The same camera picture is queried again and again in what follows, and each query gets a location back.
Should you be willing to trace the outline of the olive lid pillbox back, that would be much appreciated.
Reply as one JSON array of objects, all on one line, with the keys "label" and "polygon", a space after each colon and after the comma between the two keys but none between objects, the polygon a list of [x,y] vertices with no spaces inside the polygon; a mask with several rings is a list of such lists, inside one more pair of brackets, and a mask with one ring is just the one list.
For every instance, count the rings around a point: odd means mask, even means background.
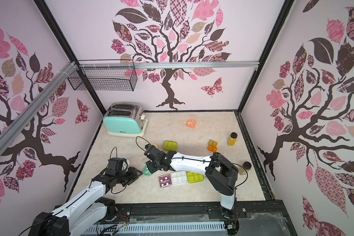
[{"label": "olive lid pillbox back", "polygon": [[174,141],[164,141],[162,148],[167,151],[176,151],[178,148],[178,143]]}]

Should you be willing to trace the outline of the green round pillbox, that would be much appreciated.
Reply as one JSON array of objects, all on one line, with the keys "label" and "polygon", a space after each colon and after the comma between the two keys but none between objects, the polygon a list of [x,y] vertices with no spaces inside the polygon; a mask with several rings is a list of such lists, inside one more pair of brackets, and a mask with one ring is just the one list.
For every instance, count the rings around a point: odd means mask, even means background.
[{"label": "green round pillbox", "polygon": [[152,173],[149,171],[147,166],[143,167],[143,175],[145,175],[146,177],[149,177],[152,175]]}]

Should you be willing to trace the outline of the magenta small pillbox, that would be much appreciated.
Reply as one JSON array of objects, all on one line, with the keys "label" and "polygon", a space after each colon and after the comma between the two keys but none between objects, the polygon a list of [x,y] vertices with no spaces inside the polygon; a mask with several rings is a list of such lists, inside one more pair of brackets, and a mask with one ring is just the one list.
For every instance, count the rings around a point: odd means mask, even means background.
[{"label": "magenta small pillbox", "polygon": [[158,178],[160,188],[166,188],[172,185],[172,179],[170,174],[162,175]]}]

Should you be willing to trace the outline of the clear white pillbox front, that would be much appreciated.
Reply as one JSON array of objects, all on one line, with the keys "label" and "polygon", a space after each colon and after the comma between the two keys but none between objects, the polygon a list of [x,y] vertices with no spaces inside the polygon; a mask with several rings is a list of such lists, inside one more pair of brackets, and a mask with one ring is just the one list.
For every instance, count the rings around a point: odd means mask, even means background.
[{"label": "clear white pillbox front", "polygon": [[185,184],[187,183],[187,173],[186,171],[177,171],[170,174],[172,185]]}]

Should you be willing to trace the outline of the green lid white pillbox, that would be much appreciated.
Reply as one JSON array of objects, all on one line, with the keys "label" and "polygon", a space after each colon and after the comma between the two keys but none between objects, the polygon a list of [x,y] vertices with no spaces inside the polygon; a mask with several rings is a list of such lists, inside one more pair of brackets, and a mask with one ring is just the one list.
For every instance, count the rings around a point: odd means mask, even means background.
[{"label": "green lid white pillbox", "polygon": [[200,183],[204,181],[204,176],[201,174],[187,172],[187,182],[188,183]]}]

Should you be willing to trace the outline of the orange small pillbox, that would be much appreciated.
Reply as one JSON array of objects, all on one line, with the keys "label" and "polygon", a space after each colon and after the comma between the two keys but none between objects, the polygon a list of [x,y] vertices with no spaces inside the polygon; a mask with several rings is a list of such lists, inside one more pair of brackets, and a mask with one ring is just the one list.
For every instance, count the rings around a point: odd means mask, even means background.
[{"label": "orange small pillbox", "polygon": [[209,145],[209,146],[207,147],[207,150],[209,150],[209,151],[211,151],[211,152],[217,152],[217,147],[212,146],[212,145]]}]

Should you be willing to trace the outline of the yellow small pillbox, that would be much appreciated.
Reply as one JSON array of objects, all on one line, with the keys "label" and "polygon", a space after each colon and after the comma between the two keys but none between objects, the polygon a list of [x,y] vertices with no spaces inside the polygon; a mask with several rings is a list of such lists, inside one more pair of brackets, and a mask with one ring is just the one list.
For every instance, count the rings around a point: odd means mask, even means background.
[{"label": "yellow small pillbox", "polygon": [[208,145],[209,145],[209,146],[213,146],[213,147],[217,147],[218,142],[217,142],[217,141],[214,141],[214,140],[209,140]]}]

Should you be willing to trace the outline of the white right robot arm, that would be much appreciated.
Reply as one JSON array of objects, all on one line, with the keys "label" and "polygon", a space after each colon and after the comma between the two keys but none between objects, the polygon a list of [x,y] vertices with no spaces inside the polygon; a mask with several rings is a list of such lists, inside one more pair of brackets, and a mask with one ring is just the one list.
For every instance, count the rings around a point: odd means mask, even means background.
[{"label": "white right robot arm", "polygon": [[165,153],[147,144],[144,155],[148,158],[146,165],[152,174],[157,171],[186,171],[204,175],[221,194],[221,207],[228,211],[234,209],[239,170],[221,153],[214,152],[211,156],[190,156],[176,151]]}]

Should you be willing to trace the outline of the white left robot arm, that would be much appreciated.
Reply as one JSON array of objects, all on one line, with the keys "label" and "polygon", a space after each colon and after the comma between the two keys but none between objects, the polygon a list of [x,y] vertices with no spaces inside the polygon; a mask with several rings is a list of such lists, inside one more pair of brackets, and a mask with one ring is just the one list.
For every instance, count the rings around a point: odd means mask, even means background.
[{"label": "white left robot arm", "polygon": [[110,158],[108,165],[75,197],[50,213],[42,212],[29,228],[30,236],[80,236],[97,221],[116,216],[115,201],[104,197],[113,187],[127,187],[142,171],[127,166],[124,158]]}]

